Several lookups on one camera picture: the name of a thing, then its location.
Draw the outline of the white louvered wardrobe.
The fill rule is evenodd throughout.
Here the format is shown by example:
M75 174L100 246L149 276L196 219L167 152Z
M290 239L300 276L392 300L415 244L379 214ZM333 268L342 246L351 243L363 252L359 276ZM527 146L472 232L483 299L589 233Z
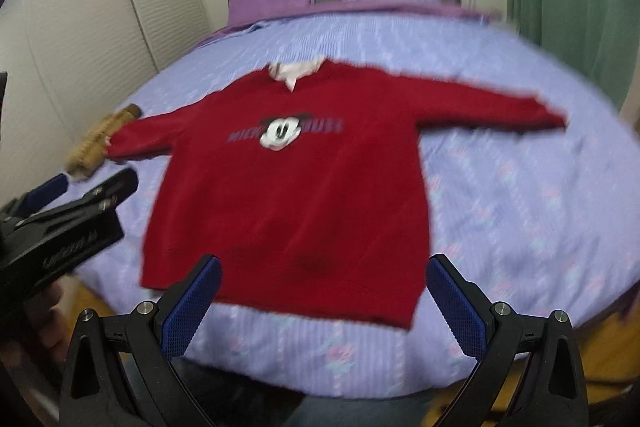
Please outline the white louvered wardrobe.
M208 30L202 0L6 0L2 199L57 174L93 124Z

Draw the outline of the brown plaid folded garment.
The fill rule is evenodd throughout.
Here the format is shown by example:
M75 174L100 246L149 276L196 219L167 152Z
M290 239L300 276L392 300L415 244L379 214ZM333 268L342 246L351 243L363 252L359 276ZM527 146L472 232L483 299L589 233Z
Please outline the brown plaid folded garment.
M68 154L65 161L66 173L74 180L91 178L104 163L111 136L125 124L141 116L142 109L137 104L129 104L99 120Z

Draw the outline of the red Mickey Mouse sweater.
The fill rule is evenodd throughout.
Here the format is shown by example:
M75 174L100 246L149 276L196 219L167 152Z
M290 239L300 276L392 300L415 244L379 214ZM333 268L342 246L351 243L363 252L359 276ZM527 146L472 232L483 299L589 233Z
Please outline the red Mickey Mouse sweater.
M324 61L293 86L262 68L130 122L106 153L169 159L144 287L165 289L212 254L224 303L408 329L430 254L421 132L565 124L532 96Z

